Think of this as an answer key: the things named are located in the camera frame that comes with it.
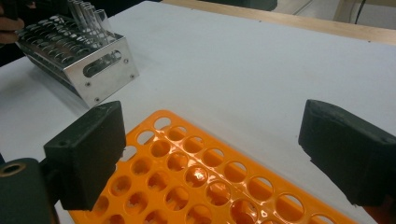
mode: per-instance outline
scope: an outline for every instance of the hand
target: hand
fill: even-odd
[[[24,26],[24,22],[21,19],[17,21],[11,20],[9,18],[3,17],[4,10],[0,6],[0,43],[10,44],[18,40],[18,35],[15,31],[20,30]]]

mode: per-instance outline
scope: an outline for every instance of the metal test tube rack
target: metal test tube rack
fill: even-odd
[[[97,14],[85,20],[85,26],[53,16],[19,31],[17,44],[34,64],[93,107],[136,78],[138,72],[126,38],[102,28],[100,22],[108,21],[99,20],[106,13],[83,7],[88,15]]]

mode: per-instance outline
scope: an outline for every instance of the table surface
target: table surface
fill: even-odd
[[[122,103],[126,131],[174,111],[359,223],[373,223],[297,143],[307,99],[339,105],[396,134],[396,47],[144,2],[110,18],[140,77]],[[0,68],[0,147],[7,161],[42,147],[88,108],[27,58]],[[62,223],[72,223],[57,209]]]
[[[325,21],[315,18],[300,17],[282,13],[267,12],[244,7],[225,6],[221,4],[201,2],[196,0],[163,0],[163,3],[180,7],[200,9],[257,21],[298,27],[331,35],[352,37],[367,41],[396,45],[396,30],[355,25],[338,21]]]

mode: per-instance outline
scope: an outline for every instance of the glass test tube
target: glass test tube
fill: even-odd
[[[103,9],[98,9],[94,11],[94,14],[105,36],[115,37],[113,31],[111,30],[111,26],[108,22],[107,14],[105,13],[105,11]]]
[[[87,16],[87,12],[85,7],[90,6],[91,3],[89,2],[81,2],[80,4],[78,4],[79,7],[79,11],[82,13],[82,18],[86,24],[86,28],[87,30],[85,31],[86,33],[90,33],[92,31],[92,26],[90,24],[90,18]]]
[[[107,45],[108,40],[107,40],[106,33],[102,30],[98,20],[95,17],[95,14],[94,14],[95,7],[88,6],[88,7],[85,7],[85,9],[86,9],[87,16],[89,17],[90,24],[92,25],[92,29],[94,30],[94,32],[98,38],[98,41],[102,45]]]
[[[75,0],[73,1],[73,7],[74,10],[76,11],[76,15],[78,17],[78,28],[80,29],[81,32],[85,32],[86,29],[88,28],[87,22],[85,22],[84,15],[82,14],[80,4],[83,3],[81,0]]]
[[[75,22],[78,22],[78,15],[73,5],[74,1],[76,0],[67,0],[67,5],[69,6],[69,10],[72,13],[73,19],[75,20]]]

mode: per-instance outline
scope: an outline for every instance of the wooden table edge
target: wooden table edge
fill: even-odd
[[[196,0],[163,0],[162,3],[257,21],[282,24],[331,35],[340,35],[377,43],[396,45],[396,30],[338,21],[325,21],[315,18],[268,12],[245,7],[233,7]]]

